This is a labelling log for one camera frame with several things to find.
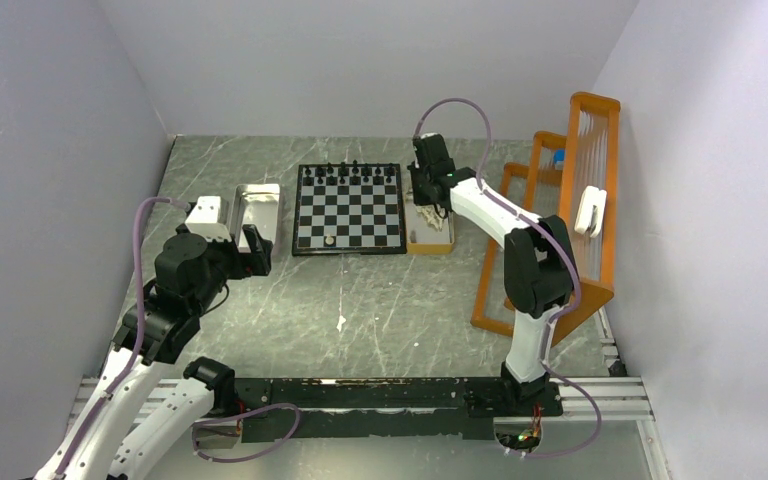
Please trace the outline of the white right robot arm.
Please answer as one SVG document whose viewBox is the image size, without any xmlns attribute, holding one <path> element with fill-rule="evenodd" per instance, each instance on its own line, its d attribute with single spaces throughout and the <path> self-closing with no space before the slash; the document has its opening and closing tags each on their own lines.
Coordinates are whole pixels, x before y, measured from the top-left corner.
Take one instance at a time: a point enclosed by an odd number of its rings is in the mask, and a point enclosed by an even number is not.
<svg viewBox="0 0 768 480">
<path fill-rule="evenodd" d="M 442 135 L 415 136 L 412 145 L 415 203 L 471 221 L 503 250 L 504 289 L 515 319 L 499 398 L 508 412 L 525 413 L 548 381 L 554 327 L 580 286 L 566 224 L 515 205 L 473 169 L 457 168 Z"/>
</svg>

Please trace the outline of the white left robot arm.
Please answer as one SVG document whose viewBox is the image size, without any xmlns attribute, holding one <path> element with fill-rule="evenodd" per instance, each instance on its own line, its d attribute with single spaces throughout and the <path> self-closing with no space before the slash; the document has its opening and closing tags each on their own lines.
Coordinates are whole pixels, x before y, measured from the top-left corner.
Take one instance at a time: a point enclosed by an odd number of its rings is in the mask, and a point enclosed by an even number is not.
<svg viewBox="0 0 768 480">
<path fill-rule="evenodd" d="M 134 422 L 219 292 L 231 280 L 268 275 L 272 250 L 252 224 L 225 238 L 179 225 L 143 299 L 123 317 L 87 405 L 36 478 L 143 479 L 195 421 L 238 414 L 233 369 L 200 357 L 160 406 Z"/>
</svg>

